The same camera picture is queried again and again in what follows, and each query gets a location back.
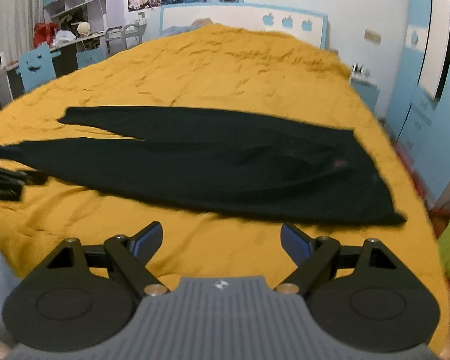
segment yellow blanket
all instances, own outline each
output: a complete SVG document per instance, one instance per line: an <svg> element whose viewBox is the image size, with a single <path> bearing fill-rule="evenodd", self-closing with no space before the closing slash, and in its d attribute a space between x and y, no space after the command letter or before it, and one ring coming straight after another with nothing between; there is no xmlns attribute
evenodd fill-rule
<svg viewBox="0 0 450 360"><path fill-rule="evenodd" d="M437 298L442 316L430 346L439 353L450 304L431 225L386 135L349 86L348 75L332 53L288 35L209 25L144 43L25 95L0 112L0 143L117 138L96 128L61 125L56 119L69 106L226 108L353 128L407 223L301 228L312 237L327 234L347 245L380 238ZM120 165L113 153L110 160ZM78 159L69 161L73 167ZM22 202L0 202L0 249L15 272L25 276L64 237L97 244L117 233L132 235L151 221L160 221L164 234L147 268L170 288L181 276L243 275L264 275L273 287L295 269L280 246L280 223L172 210L53 178L46 186L26 187Z"/></svg>

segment metal bolt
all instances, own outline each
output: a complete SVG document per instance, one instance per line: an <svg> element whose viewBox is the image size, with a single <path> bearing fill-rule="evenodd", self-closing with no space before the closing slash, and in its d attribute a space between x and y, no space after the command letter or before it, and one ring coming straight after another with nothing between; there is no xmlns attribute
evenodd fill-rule
<svg viewBox="0 0 450 360"><path fill-rule="evenodd" d="M293 283L281 283L275 291L284 295L295 295L300 291L300 287Z"/></svg>
<svg viewBox="0 0 450 360"><path fill-rule="evenodd" d="M148 296L160 296L167 293L167 288L163 284L149 284L143 292Z"/></svg>

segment gray ribbed panel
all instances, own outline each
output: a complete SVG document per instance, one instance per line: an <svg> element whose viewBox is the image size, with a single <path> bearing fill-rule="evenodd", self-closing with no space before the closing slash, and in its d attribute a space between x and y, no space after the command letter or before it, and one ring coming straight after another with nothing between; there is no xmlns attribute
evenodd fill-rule
<svg viewBox="0 0 450 360"><path fill-rule="evenodd" d="M263 277L182 279L167 295L145 298L130 323L101 345L44 353L18 345L8 360L436 360L426 345L374 354L327 335L297 295Z"/></svg>

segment white wardrobe panel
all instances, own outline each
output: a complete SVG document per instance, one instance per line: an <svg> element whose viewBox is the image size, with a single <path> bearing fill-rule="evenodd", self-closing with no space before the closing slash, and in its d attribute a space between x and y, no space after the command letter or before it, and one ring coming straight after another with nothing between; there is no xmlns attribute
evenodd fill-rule
<svg viewBox="0 0 450 360"><path fill-rule="evenodd" d="M450 0L432 0L430 34L419 85L436 97L450 34Z"/></svg>

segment white ball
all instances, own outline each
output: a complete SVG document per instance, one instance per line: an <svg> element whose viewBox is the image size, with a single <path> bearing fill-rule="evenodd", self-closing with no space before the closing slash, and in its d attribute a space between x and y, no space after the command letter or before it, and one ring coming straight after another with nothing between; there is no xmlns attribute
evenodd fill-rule
<svg viewBox="0 0 450 360"><path fill-rule="evenodd" d="M90 33L90 24L86 21L82 21L77 28L80 35L88 35Z"/></svg>

